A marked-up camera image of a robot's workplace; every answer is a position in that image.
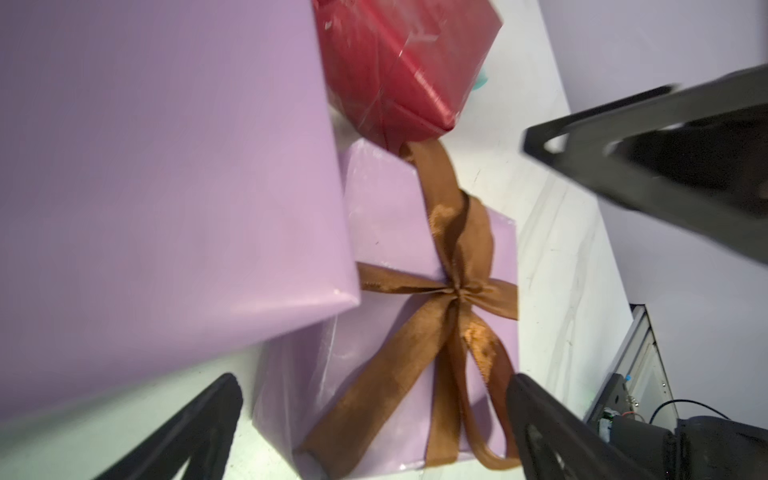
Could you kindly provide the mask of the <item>small purple gift box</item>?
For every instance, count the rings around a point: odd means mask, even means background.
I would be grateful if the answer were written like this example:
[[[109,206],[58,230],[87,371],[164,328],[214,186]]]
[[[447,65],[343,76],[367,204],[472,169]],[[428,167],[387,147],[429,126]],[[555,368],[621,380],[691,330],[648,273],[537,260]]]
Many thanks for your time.
[[[342,157],[344,199],[357,262],[383,266],[443,282],[446,276],[433,244],[415,168],[360,140]],[[486,208],[494,238],[492,277],[517,286],[515,223]],[[383,344],[426,302],[424,295],[379,294],[362,289],[358,307],[273,340],[253,419],[257,430],[303,479],[332,479],[295,448],[343,395]],[[495,331],[514,370],[519,363],[518,320],[473,309]],[[347,478],[365,478],[425,464],[435,365],[429,365],[381,429]],[[499,456],[505,439],[472,358],[466,365],[471,410],[481,434]],[[476,459],[460,437],[455,462]]]

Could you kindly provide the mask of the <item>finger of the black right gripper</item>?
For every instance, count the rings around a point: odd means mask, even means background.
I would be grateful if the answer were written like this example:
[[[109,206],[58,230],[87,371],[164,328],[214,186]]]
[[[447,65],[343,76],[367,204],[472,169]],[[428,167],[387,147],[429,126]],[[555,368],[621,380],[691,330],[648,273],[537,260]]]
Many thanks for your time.
[[[767,261],[767,68],[529,127],[531,158],[627,210]]]

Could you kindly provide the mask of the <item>brown satin ribbon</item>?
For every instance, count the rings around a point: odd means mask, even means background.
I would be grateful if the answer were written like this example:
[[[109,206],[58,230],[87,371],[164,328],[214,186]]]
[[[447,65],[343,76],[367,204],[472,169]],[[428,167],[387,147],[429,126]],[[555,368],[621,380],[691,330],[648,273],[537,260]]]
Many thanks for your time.
[[[339,400],[295,448],[332,479],[352,473],[419,376],[435,365],[425,464],[453,463],[460,437],[490,470],[521,464],[506,406],[515,373],[495,331],[473,309],[516,321],[518,288],[491,275],[494,238],[482,202],[463,191],[449,155],[438,140],[407,142],[400,149],[420,181],[429,231],[445,281],[367,263],[357,265],[361,287],[379,294],[424,295],[426,302],[390,337]],[[471,410],[466,365],[472,358],[505,439],[497,455],[481,434]]]

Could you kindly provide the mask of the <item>red gift box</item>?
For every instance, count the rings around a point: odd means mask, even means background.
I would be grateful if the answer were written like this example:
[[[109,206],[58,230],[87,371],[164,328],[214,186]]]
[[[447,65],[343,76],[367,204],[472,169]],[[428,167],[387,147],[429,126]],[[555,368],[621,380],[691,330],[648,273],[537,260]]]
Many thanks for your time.
[[[312,7],[330,104],[390,152],[455,128],[502,27],[488,0]]]

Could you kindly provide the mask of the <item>large purple gift box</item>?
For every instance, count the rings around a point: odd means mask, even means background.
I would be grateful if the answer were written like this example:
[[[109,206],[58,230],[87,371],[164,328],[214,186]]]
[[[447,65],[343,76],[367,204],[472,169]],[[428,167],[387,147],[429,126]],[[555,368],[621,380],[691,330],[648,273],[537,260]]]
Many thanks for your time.
[[[360,302],[307,1],[1,5],[1,417]]]

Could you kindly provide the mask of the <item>teal cloth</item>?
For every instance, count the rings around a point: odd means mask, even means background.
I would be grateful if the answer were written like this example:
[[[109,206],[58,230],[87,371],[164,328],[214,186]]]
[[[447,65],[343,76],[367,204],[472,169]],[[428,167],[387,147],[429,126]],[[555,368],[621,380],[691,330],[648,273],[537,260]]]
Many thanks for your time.
[[[488,76],[484,68],[481,68],[475,78],[472,90],[476,91],[482,88],[488,82]]]

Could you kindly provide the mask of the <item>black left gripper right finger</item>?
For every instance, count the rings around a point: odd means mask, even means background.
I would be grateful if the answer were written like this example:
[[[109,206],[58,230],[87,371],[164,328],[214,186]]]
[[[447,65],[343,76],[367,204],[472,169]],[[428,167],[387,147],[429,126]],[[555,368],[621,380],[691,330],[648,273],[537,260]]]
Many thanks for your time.
[[[604,441],[536,381],[511,377],[506,394],[525,477],[528,479],[655,479],[616,445]]]

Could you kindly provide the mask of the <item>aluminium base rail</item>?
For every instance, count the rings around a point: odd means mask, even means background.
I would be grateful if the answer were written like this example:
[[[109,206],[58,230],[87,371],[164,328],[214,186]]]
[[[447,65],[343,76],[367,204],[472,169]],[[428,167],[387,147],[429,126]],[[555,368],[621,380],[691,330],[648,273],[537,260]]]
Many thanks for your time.
[[[672,431],[679,413],[674,404],[661,406],[674,395],[650,316],[644,305],[630,308],[633,323],[584,422],[597,429],[602,418],[623,416]]]

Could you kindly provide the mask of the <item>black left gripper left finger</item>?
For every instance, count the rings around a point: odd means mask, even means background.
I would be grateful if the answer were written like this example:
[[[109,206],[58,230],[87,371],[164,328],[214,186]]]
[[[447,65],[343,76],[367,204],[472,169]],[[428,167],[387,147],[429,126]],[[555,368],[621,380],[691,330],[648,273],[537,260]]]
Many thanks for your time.
[[[225,373],[98,477],[221,479],[242,406],[236,377]]]

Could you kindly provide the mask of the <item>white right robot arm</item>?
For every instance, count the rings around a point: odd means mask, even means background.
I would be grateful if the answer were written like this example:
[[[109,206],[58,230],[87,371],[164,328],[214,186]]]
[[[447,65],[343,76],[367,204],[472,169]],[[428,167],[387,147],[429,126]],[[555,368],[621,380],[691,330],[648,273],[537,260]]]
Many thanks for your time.
[[[528,128],[523,152],[631,211],[767,261],[767,69],[658,87]],[[530,479],[763,479],[764,429],[715,413],[673,430],[581,421],[532,378],[506,390]]]

